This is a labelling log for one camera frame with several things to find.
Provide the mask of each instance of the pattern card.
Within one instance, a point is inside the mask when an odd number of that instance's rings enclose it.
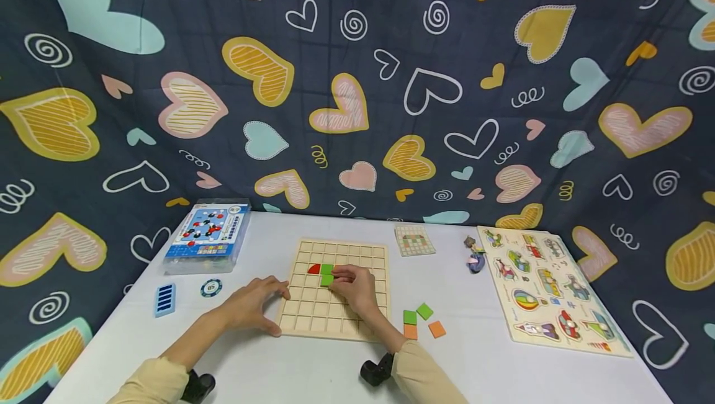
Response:
[[[633,357],[559,236],[477,229],[514,342]]]
[[[403,257],[436,253],[423,225],[396,225],[395,238]]]
[[[375,276],[377,306],[390,318],[386,246],[302,239],[290,274],[290,300],[282,299],[276,319],[283,334],[377,342],[343,297],[328,289],[333,282],[330,272],[340,264],[370,269]]]

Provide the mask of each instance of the hand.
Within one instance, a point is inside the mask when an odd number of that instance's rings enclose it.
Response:
[[[350,309],[357,315],[365,319],[373,311],[379,313],[375,298],[375,277],[366,267],[352,264],[335,266],[333,276],[335,280],[330,284],[330,290],[344,296]]]
[[[276,292],[290,300],[287,281],[279,282],[274,276],[262,280],[254,278],[248,285],[231,294],[213,312],[220,315],[227,328],[258,328],[278,337],[281,335],[281,327],[263,315],[263,303]]]

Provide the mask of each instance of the white swirl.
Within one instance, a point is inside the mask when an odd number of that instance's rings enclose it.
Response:
[[[72,64],[72,52],[64,42],[43,33],[25,36],[25,48],[37,60],[56,69]]]
[[[429,9],[422,15],[422,24],[429,33],[439,35],[449,27],[449,9],[442,1],[432,1]]]
[[[340,19],[340,33],[349,41],[360,41],[367,33],[367,18],[360,10],[348,10]]]
[[[438,191],[434,192],[434,200],[444,202],[449,201],[454,195],[451,191]]]
[[[679,88],[686,95],[702,94],[715,88],[715,67],[693,67],[681,76]]]
[[[70,295],[65,291],[52,292],[32,306],[29,314],[30,323],[44,325],[61,318],[70,306]]]
[[[653,178],[653,189],[658,196],[669,196],[678,189],[680,174],[672,169],[665,169]]]

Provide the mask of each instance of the orange square tile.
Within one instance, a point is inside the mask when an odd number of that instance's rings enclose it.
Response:
[[[439,322],[439,320],[436,322],[432,322],[428,326],[429,330],[432,331],[432,335],[434,336],[434,338],[441,338],[444,334],[447,334],[445,328],[442,326],[442,323]]]
[[[417,340],[417,325],[405,324],[405,337],[412,340]]]

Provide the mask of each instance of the blue poker chip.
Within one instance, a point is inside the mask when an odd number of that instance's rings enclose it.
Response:
[[[201,287],[201,295],[204,297],[213,297],[221,292],[223,284],[218,278],[211,278],[211,280],[203,283]]]

